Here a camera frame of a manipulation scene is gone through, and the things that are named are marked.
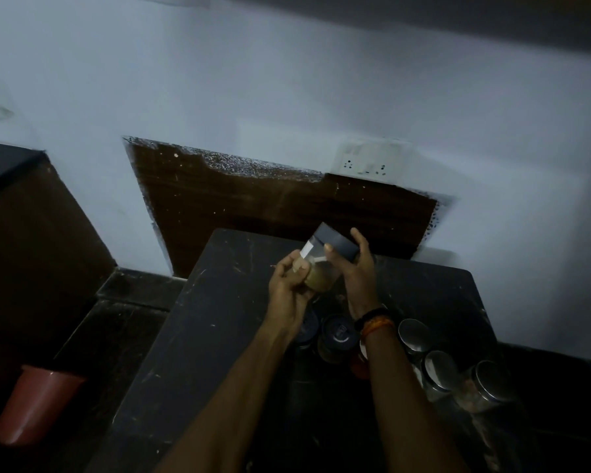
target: white wall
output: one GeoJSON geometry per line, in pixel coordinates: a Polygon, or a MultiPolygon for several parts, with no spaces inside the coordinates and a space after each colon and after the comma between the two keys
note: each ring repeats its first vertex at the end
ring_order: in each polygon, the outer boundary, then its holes
{"type": "Polygon", "coordinates": [[[428,246],[473,272],[499,339],[591,357],[591,55],[225,2],[0,0],[0,78],[118,263],[153,272],[122,135],[321,171],[348,133],[408,139],[401,184],[458,199],[428,246]]]}

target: kitchen counter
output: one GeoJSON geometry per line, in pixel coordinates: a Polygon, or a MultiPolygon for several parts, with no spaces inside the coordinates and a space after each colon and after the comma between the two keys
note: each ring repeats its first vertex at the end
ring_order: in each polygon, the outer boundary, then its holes
{"type": "MultiPolygon", "coordinates": [[[[215,230],[134,379],[89,472],[149,472],[207,403],[251,341],[267,308],[278,260],[301,243],[215,230]]],[[[378,289],[395,322],[416,318],[460,371],[502,363],[471,274],[376,257],[378,289]]],[[[345,309],[341,282],[316,309],[345,309]]],[[[473,471],[542,469],[518,402],[470,415],[446,397],[434,404],[473,471]]],[[[314,352],[288,352],[270,389],[250,450],[252,471],[385,471],[368,381],[314,352]]]]}

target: wristband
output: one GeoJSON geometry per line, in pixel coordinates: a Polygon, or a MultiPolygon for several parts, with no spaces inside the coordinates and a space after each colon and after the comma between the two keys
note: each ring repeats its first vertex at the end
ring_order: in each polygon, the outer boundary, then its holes
{"type": "Polygon", "coordinates": [[[387,315],[387,309],[385,307],[379,307],[374,310],[370,310],[370,312],[366,313],[363,317],[355,320],[355,330],[357,332],[361,332],[366,322],[369,322],[374,317],[379,315],[387,315]]]}
{"type": "Polygon", "coordinates": [[[375,330],[385,326],[394,327],[394,322],[391,318],[387,317],[386,315],[379,315],[378,317],[373,318],[370,320],[370,322],[367,322],[363,328],[363,332],[361,332],[361,339],[365,340],[365,338],[372,334],[375,330]]]}

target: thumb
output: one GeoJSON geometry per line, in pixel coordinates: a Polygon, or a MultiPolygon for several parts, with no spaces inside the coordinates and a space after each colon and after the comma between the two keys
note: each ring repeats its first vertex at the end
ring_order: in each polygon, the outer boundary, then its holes
{"type": "Polygon", "coordinates": [[[346,274],[347,271],[355,267],[352,262],[342,257],[330,244],[324,244],[324,253],[326,254],[326,260],[332,263],[342,274],[346,274]]]}
{"type": "Polygon", "coordinates": [[[300,268],[297,270],[297,272],[294,272],[290,269],[289,273],[285,276],[285,280],[289,287],[293,288],[295,286],[299,286],[300,284],[302,284],[307,274],[309,273],[310,268],[311,264],[304,261],[300,265],[300,268]]]}

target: forearm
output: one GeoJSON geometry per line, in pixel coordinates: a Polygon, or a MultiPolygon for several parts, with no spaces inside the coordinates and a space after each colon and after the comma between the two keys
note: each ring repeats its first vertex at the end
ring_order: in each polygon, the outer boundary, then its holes
{"type": "Polygon", "coordinates": [[[287,344],[263,324],[158,473],[239,471],[287,344]]]}
{"type": "Polygon", "coordinates": [[[391,327],[369,334],[365,346],[381,441],[390,472],[467,472],[435,416],[391,327]]]}

